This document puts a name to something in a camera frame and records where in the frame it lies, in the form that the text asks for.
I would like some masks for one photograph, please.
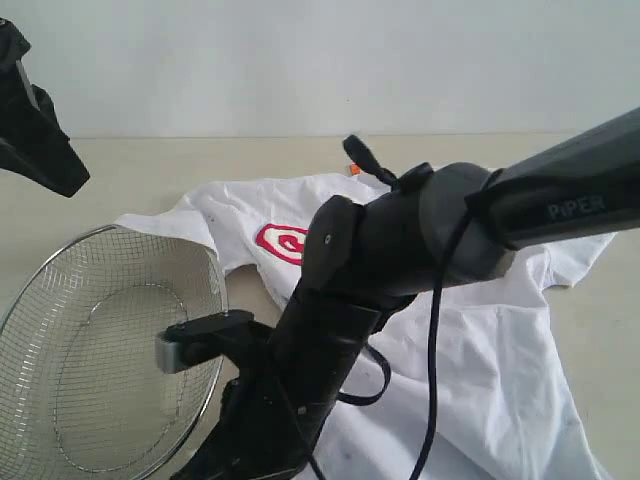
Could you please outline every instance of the wire mesh basket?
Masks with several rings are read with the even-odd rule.
[[[165,375],[155,337],[224,309],[201,245],[107,226],[58,251],[0,323],[0,478],[149,476],[193,430],[221,366]]]

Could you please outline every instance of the table surface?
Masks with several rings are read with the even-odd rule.
[[[427,135],[367,139],[381,162],[403,172],[474,162],[506,166],[567,138],[568,134]],[[0,171],[0,311],[55,249],[122,213],[155,214],[210,180],[294,177],[346,172],[339,138],[85,139],[73,142],[92,179],[72,199]],[[616,237],[591,274],[575,289],[547,292],[552,328],[593,451],[617,479],[640,478],[636,432],[640,415],[640,321],[635,288],[640,233]],[[230,275],[231,306],[273,324],[278,312],[254,269]],[[232,375],[225,367],[224,375]],[[185,451],[195,448],[215,421],[210,408]],[[171,466],[157,478],[167,478]]]

